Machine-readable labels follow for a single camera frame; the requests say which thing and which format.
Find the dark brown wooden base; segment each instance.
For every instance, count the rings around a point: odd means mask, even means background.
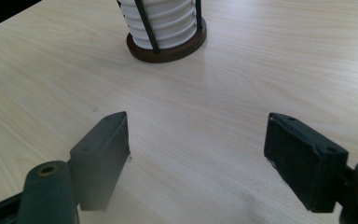
[[[202,19],[202,30],[198,30],[194,36],[185,44],[173,49],[162,49],[160,53],[154,53],[152,49],[139,48],[132,39],[132,35],[127,35],[127,46],[130,53],[137,59],[147,63],[168,63],[183,59],[196,51],[205,42],[206,21]]]

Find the tabletop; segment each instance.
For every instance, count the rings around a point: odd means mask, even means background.
[[[44,0],[0,23],[0,201],[103,117],[127,111],[131,160],[81,223],[337,223],[263,154],[269,112],[358,163],[358,1],[202,2],[208,37],[172,63],[126,46],[116,1]]]

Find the black vertical bar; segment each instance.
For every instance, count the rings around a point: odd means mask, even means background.
[[[197,29],[202,30],[201,0],[196,0]]]
[[[145,11],[144,3],[142,0],[135,0],[136,7],[138,8],[139,15],[141,15],[142,22],[144,23],[147,36],[149,37],[150,43],[152,44],[153,51],[159,53],[159,47],[156,36],[153,34],[153,29]]]

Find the light wood surface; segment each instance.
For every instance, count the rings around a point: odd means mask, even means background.
[[[44,0],[0,24],[0,201],[104,116],[131,161],[82,223],[337,223],[306,211],[263,155],[267,117],[302,120],[358,163],[358,1],[203,1],[208,38],[149,64],[116,1]]]

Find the round brown base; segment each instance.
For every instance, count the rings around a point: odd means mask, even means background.
[[[206,21],[202,19],[202,30],[198,30],[194,36],[185,44],[173,49],[162,49],[160,53],[154,53],[152,49],[139,48],[132,39],[132,35],[127,35],[127,46],[130,53],[137,59],[147,63],[168,63],[176,61],[190,55],[205,42]]]

